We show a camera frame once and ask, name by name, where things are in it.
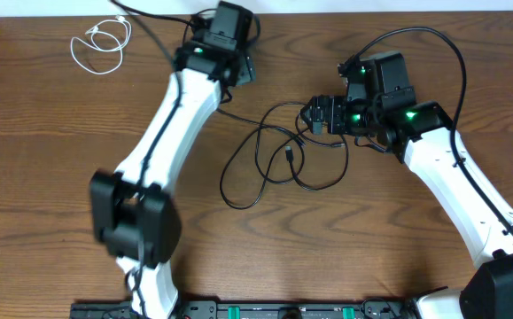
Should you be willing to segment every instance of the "wooden panel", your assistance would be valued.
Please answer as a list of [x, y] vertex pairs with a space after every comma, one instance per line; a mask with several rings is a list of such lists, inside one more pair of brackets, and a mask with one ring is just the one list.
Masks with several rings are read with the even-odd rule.
[[[384, 31], [429, 25], [447, 32], [469, 72], [463, 139], [513, 206], [513, 12], [261, 20], [258, 81], [234, 89], [234, 101], [223, 106], [255, 120], [278, 102], [343, 94], [337, 63]], [[114, 169], [134, 148], [164, 95], [169, 67], [136, 27], [120, 70], [86, 73], [68, 44], [98, 21], [0, 19], [0, 318], [65, 318], [75, 300], [126, 296], [121, 272], [91, 236], [87, 186], [98, 167]], [[148, 23], [176, 48], [182, 26]], [[420, 34], [396, 36], [373, 52], [393, 49], [404, 53], [418, 99], [436, 99], [451, 113], [460, 82], [453, 53]], [[118, 57], [88, 58], [108, 68]], [[291, 127], [297, 111], [285, 107], [270, 122]], [[270, 186], [253, 209], [229, 209], [219, 176], [251, 129], [212, 115], [183, 167], [175, 195], [183, 237], [173, 258], [180, 290], [223, 300], [349, 300], [463, 287], [471, 278], [455, 227], [392, 156], [352, 148], [349, 171], [336, 187], [311, 193], [294, 184]], [[264, 139], [262, 161], [283, 138]], [[329, 181], [342, 156], [308, 146], [302, 178]], [[272, 175], [287, 176], [279, 158]], [[236, 201], [255, 196], [253, 150], [240, 153], [225, 184]]]

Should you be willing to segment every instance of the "coiled white cable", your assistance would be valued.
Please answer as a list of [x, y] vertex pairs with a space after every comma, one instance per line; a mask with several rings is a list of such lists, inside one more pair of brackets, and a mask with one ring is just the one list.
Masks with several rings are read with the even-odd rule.
[[[111, 35], [111, 34], [105, 32], [105, 31], [100, 31], [98, 29], [98, 26], [100, 26], [100, 25], [102, 25], [103, 23], [106, 23], [106, 22], [120, 23], [122, 26], [124, 26], [124, 29], [126, 30], [126, 37], [125, 37], [123, 43], [120, 43], [120, 40], [117, 39], [116, 36]], [[103, 48], [101, 48], [100, 46], [98, 46], [98, 44], [95, 43], [95, 35], [97, 35], [97, 34], [106, 35], [106, 36], [111, 37], [112, 39], [114, 39], [114, 41], [116, 41], [116, 43], [118, 45], [116, 47], [112, 48], [112, 49], [103, 49]], [[123, 58], [122, 49], [124, 49], [124, 47], [128, 44], [128, 41], [130, 40], [130, 36], [132, 35], [132, 25], [130, 24], [130, 22], [126, 21], [126, 19], [124, 19], [124, 17], [116, 16], [116, 19], [106, 19], [104, 21], [101, 21], [101, 22], [97, 23], [94, 27], [92, 27], [89, 30], [87, 30], [87, 32], [85, 32], [85, 35], [90, 35], [90, 42], [92, 44], [89, 44], [89, 43], [81, 40], [78, 37], [71, 38], [71, 56], [73, 57], [73, 59], [75, 60], [75, 62], [77, 62], [77, 64], [79, 66], [81, 66], [83, 69], [89, 71], [92, 74], [97, 74], [97, 75], [109, 74], [110, 72], [112, 72], [112, 71], [116, 70], [117, 68], [119, 68], [120, 65], [122, 64], [122, 58]], [[85, 44], [86, 46], [88, 46], [89, 48], [91, 48], [91, 49], [93, 49], [95, 51], [100, 51], [100, 52], [116, 52], [116, 51], [119, 51], [120, 52], [120, 61], [118, 62], [118, 65], [115, 66], [114, 68], [112, 68], [112, 69], [110, 69], [108, 71], [104, 71], [104, 72], [96, 72], [96, 71], [93, 71], [93, 70], [87, 68], [81, 62], [79, 62], [79, 60], [75, 56], [75, 53], [73, 51], [73, 43], [74, 43], [75, 40]]]

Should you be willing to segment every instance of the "wooden tabletop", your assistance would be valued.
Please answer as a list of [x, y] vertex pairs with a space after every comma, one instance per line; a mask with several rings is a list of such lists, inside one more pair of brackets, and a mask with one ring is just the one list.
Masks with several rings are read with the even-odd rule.
[[[0, 19], [0, 318], [65, 318], [76, 300], [127, 296], [114, 259], [92, 237], [88, 183], [135, 147], [170, 70], [137, 26], [118, 71], [82, 70], [69, 41], [100, 20]], [[267, 15], [261, 22], [258, 79], [234, 89], [222, 107], [253, 120], [283, 101], [344, 94], [337, 63], [386, 31], [426, 25], [446, 32], [469, 75], [463, 141], [513, 206], [513, 12]], [[147, 23], [171, 51], [179, 45], [182, 25]], [[97, 69], [118, 58], [77, 50]], [[417, 33], [372, 52], [388, 50], [404, 54], [418, 101], [437, 100], [452, 114], [461, 81], [452, 51]], [[281, 108], [269, 122], [292, 128], [298, 110]], [[252, 129], [213, 114], [183, 166], [175, 194], [183, 235], [172, 259], [180, 291], [222, 300], [407, 297], [463, 287], [474, 274], [461, 236], [428, 189], [393, 156], [372, 150], [353, 147], [345, 179], [326, 191], [271, 185], [256, 207], [228, 208], [219, 177]], [[261, 163], [283, 140], [264, 134]], [[338, 176], [342, 149], [306, 150], [302, 179], [321, 184]], [[288, 175], [278, 156], [272, 176]], [[247, 203], [260, 183], [252, 141], [225, 191]]]

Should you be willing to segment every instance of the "brown wooden surface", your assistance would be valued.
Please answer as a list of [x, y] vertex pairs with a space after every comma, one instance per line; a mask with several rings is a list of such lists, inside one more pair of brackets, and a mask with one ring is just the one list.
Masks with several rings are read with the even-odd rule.
[[[71, 59], [69, 40], [100, 18], [0, 19], [0, 318], [65, 318], [75, 300], [126, 296], [113, 258], [91, 236], [88, 182], [134, 148], [167, 87], [169, 67], [135, 27], [125, 61], [96, 76]], [[513, 206], [513, 12], [275, 15], [261, 18], [258, 81], [223, 108], [259, 119], [275, 103], [342, 94], [336, 65], [381, 33], [414, 25], [446, 31], [467, 61], [460, 130], [471, 155]], [[171, 50], [183, 28], [148, 20]], [[399, 35], [418, 100], [452, 112], [460, 75], [431, 35]], [[107, 68], [111, 57], [94, 56]], [[271, 116], [291, 126], [298, 109]], [[253, 209], [222, 202], [222, 167], [252, 128], [214, 114], [201, 130], [175, 194], [183, 236], [173, 258], [184, 292], [224, 300], [349, 300], [408, 296], [474, 273], [460, 235], [437, 200], [393, 156], [352, 148], [346, 178], [321, 192], [270, 186]], [[264, 136], [262, 161], [282, 140]], [[307, 147], [302, 178], [329, 181], [341, 150]], [[286, 176], [284, 156], [273, 176]], [[253, 150], [225, 180], [237, 201], [260, 187]]]

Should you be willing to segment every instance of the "white wall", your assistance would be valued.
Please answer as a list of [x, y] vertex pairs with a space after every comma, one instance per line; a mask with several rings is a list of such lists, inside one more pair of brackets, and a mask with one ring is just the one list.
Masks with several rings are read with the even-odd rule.
[[[218, 0], [121, 0], [158, 14], [191, 14]], [[513, 0], [229, 0], [255, 13], [513, 11]], [[114, 15], [108, 0], [0, 0], [0, 17]]]

